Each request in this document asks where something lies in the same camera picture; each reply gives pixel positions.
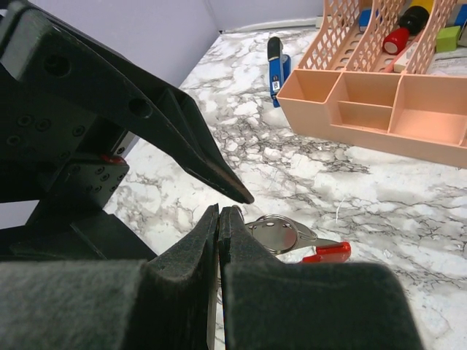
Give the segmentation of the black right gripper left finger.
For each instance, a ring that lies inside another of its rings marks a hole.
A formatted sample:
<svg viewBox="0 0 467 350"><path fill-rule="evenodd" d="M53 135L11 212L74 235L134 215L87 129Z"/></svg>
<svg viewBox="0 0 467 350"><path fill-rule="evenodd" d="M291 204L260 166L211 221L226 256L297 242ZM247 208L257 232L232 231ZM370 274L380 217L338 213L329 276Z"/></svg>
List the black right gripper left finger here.
<svg viewBox="0 0 467 350"><path fill-rule="evenodd" d="M218 218L149 261L1 261L1 347L213 349Z"/></svg>

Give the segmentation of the grey red key organizer plate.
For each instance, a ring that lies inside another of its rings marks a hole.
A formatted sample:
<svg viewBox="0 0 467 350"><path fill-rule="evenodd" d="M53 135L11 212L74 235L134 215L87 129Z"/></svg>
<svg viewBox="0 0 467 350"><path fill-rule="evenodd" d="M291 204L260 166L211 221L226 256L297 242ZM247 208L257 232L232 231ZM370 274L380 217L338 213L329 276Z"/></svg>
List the grey red key organizer plate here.
<svg viewBox="0 0 467 350"><path fill-rule="evenodd" d="M280 255L312 247L314 253L305 256L303 263L344 263L352 254L346 241L319 238L306 225L279 214L265 214L244 224L251 236L270 253Z"/></svg>

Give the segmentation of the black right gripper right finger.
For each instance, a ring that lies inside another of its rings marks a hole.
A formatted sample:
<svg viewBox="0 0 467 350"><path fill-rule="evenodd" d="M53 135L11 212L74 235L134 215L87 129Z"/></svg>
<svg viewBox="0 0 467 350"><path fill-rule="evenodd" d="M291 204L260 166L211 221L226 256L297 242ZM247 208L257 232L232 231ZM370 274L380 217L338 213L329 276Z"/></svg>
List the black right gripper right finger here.
<svg viewBox="0 0 467 350"><path fill-rule="evenodd" d="M227 349L421 349L403 288L367 262L284 263L226 207L218 247Z"/></svg>

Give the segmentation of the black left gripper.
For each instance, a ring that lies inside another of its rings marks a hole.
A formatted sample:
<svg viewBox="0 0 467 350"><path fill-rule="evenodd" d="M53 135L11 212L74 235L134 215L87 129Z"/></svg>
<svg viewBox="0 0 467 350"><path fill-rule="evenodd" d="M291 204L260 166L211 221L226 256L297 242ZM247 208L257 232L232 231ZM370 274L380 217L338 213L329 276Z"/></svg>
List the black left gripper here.
<svg viewBox="0 0 467 350"><path fill-rule="evenodd" d="M114 127L99 117L233 201L254 201L187 93L27 1L1 7L2 203L37 200L34 219L103 209L129 166L104 150ZM105 211L1 230L2 262L156 257Z"/></svg>

